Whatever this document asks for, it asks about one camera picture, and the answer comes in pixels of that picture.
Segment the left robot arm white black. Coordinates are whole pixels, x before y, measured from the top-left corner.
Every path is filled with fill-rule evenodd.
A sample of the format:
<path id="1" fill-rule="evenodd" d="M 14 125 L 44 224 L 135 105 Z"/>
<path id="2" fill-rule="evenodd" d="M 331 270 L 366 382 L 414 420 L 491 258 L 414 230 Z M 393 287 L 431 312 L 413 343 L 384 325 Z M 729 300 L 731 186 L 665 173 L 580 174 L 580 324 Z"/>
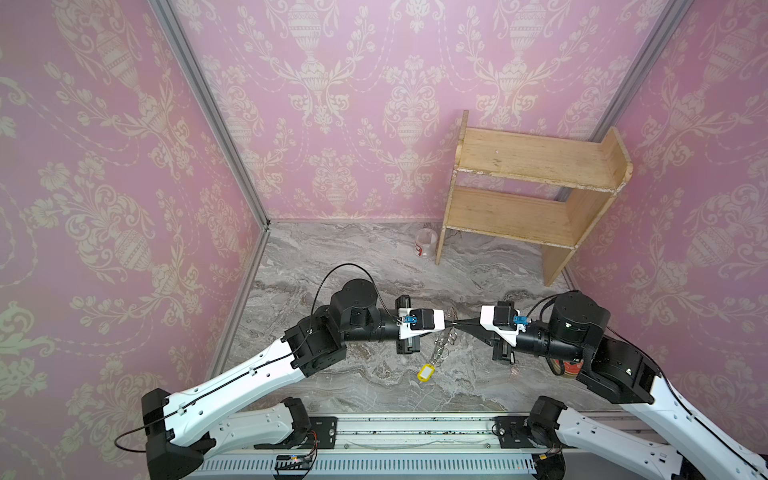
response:
<path id="1" fill-rule="evenodd" d="M 445 325 L 442 313 L 413 309 L 408 296 L 399 298 L 396 312 L 378 307 L 378 298 L 372 281 L 351 280 L 251 359 L 187 390 L 146 393 L 142 429 L 150 477 L 182 479 L 206 457 L 242 446 L 301 444 L 311 422 L 300 400 L 287 398 L 262 412 L 245 407 L 344 360 L 350 341 L 394 340 L 405 352 Z"/>

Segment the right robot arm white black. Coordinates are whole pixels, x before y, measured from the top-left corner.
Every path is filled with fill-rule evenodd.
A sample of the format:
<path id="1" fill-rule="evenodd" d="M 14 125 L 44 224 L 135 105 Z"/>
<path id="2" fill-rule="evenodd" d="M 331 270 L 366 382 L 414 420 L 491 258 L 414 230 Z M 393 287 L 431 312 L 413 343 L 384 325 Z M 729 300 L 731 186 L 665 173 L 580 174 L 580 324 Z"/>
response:
<path id="1" fill-rule="evenodd" d="M 686 447 L 692 457 L 715 460 L 719 468 L 733 473 L 766 478 L 764 457 L 747 452 L 695 413 L 642 349 L 619 335 L 607 335 L 606 309 L 577 290 L 539 304 L 550 313 L 548 321 L 519 317 L 512 306 L 500 303 L 454 325 L 493 347 L 496 359 L 526 353 L 553 364 L 577 362 L 576 379 L 589 391 L 624 409 L 638 407 L 650 414 L 648 425 L 674 445 Z"/>

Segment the yellow key tag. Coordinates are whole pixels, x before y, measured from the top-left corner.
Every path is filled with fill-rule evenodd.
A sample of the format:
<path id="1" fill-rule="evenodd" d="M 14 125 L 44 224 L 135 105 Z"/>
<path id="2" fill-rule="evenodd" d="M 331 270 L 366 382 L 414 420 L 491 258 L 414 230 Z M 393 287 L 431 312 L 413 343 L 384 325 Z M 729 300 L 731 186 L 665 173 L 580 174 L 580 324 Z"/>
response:
<path id="1" fill-rule="evenodd" d="M 434 372 L 435 372 L 435 366 L 430 363 L 425 363 L 419 370 L 417 374 L 417 379 L 422 383 L 426 383 L 434 375 Z"/>

